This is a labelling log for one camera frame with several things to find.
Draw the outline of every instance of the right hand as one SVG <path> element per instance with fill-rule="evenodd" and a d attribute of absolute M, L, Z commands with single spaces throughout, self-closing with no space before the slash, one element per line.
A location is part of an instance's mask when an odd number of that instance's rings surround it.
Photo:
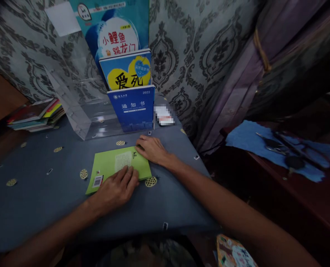
<path fill-rule="evenodd" d="M 136 145 L 141 145 L 144 149 L 142 150 L 136 146 L 135 150 L 139 154 L 151 162 L 162 166 L 173 157 L 172 154 L 166 151 L 158 138 L 141 135 L 136 141 Z"/>

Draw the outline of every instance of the stack of books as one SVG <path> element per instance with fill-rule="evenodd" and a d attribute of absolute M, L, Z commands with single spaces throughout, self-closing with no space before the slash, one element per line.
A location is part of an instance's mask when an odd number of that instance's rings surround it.
<path fill-rule="evenodd" d="M 64 114 L 60 101 L 51 98 L 20 109 L 7 120 L 7 126 L 15 131 L 37 132 L 53 128 Z"/>

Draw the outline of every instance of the damask wallpaper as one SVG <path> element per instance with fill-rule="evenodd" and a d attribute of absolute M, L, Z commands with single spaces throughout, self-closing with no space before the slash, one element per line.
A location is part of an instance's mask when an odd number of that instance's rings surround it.
<path fill-rule="evenodd" d="M 62 0 L 0 1 L 0 74 L 31 102 L 54 95 L 44 67 L 75 82 L 80 101 L 105 94 L 81 32 L 59 37 L 44 9 Z M 150 1 L 152 80 L 188 135 L 252 34 L 263 0 Z"/>

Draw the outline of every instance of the paper note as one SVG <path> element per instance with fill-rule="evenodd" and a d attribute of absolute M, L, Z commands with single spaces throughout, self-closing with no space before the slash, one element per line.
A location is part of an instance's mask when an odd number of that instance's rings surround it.
<path fill-rule="evenodd" d="M 116 155 L 116 162 L 114 164 L 114 172 L 120 171 L 125 165 L 130 166 L 132 162 L 132 153 L 127 151 Z"/>
<path fill-rule="evenodd" d="M 60 37 L 81 31 L 80 25 L 68 1 L 44 9 L 44 11 Z"/>

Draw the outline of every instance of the finger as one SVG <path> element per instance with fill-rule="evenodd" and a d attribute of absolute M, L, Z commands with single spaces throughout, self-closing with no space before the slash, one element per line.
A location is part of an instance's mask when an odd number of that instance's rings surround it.
<path fill-rule="evenodd" d="M 125 174 L 125 176 L 123 177 L 123 179 L 121 180 L 121 187 L 122 188 L 126 188 L 128 182 L 131 180 L 131 177 L 133 175 L 133 166 L 130 166 L 128 169 L 128 172 Z"/>
<path fill-rule="evenodd" d="M 114 178 L 116 178 L 117 174 L 119 173 L 119 171 L 117 171 L 116 173 L 114 173 L 113 175 L 111 175 L 110 177 L 108 177 L 108 179 L 114 180 Z"/>
<path fill-rule="evenodd" d="M 114 178 L 114 181 L 119 183 L 123 179 L 124 175 L 126 174 L 128 170 L 128 165 L 125 165 L 117 174 L 116 178 Z"/>
<path fill-rule="evenodd" d="M 138 139 L 137 141 L 136 141 L 136 145 L 140 145 L 141 147 L 143 147 L 143 145 L 144 145 L 144 140 L 142 140 L 142 139 Z"/>
<path fill-rule="evenodd" d="M 146 154 L 146 152 L 145 152 L 144 150 L 142 150 L 141 148 L 139 148 L 139 147 L 137 147 L 137 146 L 135 146 L 134 148 L 135 148 L 135 150 L 136 150 L 139 154 L 141 154 L 144 158 L 147 158 L 147 157 L 148 157 L 148 155 Z"/>
<path fill-rule="evenodd" d="M 148 137 L 148 136 L 146 136 L 146 135 L 141 135 L 141 136 L 139 137 L 139 139 L 149 140 L 150 137 Z"/>
<path fill-rule="evenodd" d="M 133 176 L 127 185 L 127 193 L 129 198 L 132 196 L 137 183 L 139 183 L 139 172 L 134 169 Z"/>

